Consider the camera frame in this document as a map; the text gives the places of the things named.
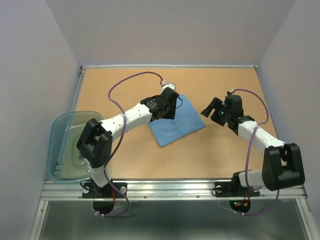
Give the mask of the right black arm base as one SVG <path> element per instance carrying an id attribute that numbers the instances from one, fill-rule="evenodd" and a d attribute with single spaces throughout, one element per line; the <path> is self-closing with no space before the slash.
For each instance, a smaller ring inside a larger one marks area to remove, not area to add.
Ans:
<path id="1" fill-rule="evenodd" d="M 235 186 L 230 181 L 216 182 L 211 193 L 218 198 L 231 198 L 231 197 L 259 197 L 260 192 L 249 190 L 247 187 L 241 185 Z"/>

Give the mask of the light blue long sleeve shirt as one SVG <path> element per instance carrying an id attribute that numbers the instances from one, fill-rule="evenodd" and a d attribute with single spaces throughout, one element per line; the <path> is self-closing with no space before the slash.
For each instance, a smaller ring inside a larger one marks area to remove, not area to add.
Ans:
<path id="1" fill-rule="evenodd" d="M 165 147 L 206 127 L 184 94 L 181 94 L 177 100 L 174 119 L 155 120 L 150 122 L 148 126 L 160 147 Z"/>

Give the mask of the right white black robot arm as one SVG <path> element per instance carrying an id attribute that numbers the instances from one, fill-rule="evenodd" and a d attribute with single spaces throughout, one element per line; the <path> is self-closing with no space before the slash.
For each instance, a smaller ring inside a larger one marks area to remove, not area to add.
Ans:
<path id="1" fill-rule="evenodd" d="M 212 190 L 216 197 L 259 196 L 260 188 L 270 191 L 305 183 L 300 147 L 269 134 L 251 116 L 244 114 L 242 98 L 229 93 L 224 100 L 215 97 L 201 112 L 213 122 L 227 125 L 237 136 L 249 142 L 263 156 L 262 170 L 235 172 L 230 181 L 218 183 Z"/>

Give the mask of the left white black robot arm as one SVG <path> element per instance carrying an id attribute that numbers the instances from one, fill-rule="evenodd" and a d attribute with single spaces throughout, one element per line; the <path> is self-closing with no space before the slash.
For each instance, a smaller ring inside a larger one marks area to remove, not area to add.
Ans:
<path id="1" fill-rule="evenodd" d="M 76 143 L 79 155 L 85 160 L 90 172 L 90 182 L 83 185 L 87 190 L 83 198 L 111 198 L 116 194 L 108 182 L 107 165 L 111 158 L 112 144 L 116 139 L 119 143 L 124 133 L 144 124 L 160 119 L 175 118 L 179 93 L 175 84 L 167 83 L 161 88 L 161 93 L 141 100 L 133 108 L 109 119 L 87 121 Z"/>

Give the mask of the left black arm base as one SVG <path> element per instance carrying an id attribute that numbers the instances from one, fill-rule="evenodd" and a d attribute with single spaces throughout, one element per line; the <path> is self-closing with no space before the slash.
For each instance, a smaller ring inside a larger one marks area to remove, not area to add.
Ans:
<path id="1" fill-rule="evenodd" d="M 84 199 L 120 199 L 124 198 L 109 184 L 104 187 L 98 187 L 94 182 L 80 182 L 82 187 L 82 198 Z"/>

